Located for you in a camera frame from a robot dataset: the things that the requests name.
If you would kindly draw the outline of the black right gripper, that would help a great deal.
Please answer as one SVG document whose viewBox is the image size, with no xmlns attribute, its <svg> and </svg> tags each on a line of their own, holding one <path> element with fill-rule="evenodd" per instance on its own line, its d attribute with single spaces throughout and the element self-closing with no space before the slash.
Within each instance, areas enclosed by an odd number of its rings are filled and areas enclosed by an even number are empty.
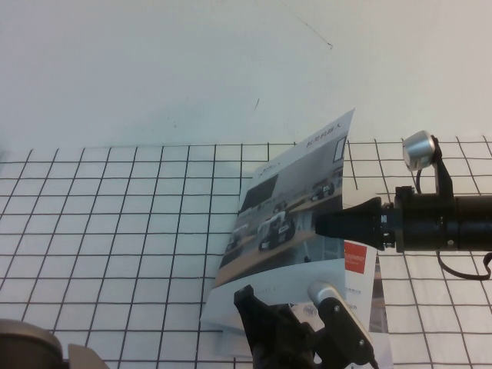
<svg viewBox="0 0 492 369">
<path fill-rule="evenodd" d="M 382 251 L 384 246 L 399 253 L 455 251 L 456 199 L 451 192 L 421 194 L 411 186 L 397 187 L 392 203 L 383 206 L 381 197 L 372 197 L 343 211 L 322 214 L 315 221 L 315 231 Z"/>
</svg>

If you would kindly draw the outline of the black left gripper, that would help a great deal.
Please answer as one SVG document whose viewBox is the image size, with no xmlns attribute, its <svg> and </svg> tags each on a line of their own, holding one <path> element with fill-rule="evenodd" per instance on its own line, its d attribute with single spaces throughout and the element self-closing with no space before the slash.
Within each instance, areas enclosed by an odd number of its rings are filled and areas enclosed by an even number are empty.
<svg viewBox="0 0 492 369">
<path fill-rule="evenodd" d="M 301 323 L 287 305 L 268 306 L 254 296 L 252 286 L 234 293 L 254 368 L 323 368 L 316 361 L 326 329 Z"/>
</svg>

